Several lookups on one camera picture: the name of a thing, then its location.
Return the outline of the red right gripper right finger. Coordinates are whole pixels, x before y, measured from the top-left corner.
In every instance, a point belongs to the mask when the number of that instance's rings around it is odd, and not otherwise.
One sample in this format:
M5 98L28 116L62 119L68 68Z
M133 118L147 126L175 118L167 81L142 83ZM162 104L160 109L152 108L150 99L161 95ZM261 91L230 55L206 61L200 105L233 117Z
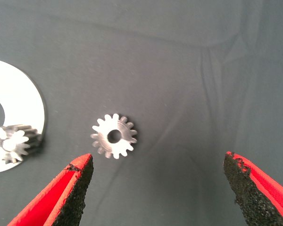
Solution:
M249 226L283 226L283 186L234 152L224 158L224 173Z

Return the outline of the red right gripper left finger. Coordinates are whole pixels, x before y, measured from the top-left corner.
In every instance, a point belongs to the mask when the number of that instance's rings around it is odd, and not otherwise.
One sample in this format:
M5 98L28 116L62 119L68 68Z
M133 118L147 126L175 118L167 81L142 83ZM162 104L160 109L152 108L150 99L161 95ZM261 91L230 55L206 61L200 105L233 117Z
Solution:
M8 225L78 226L92 174L90 153L75 158Z

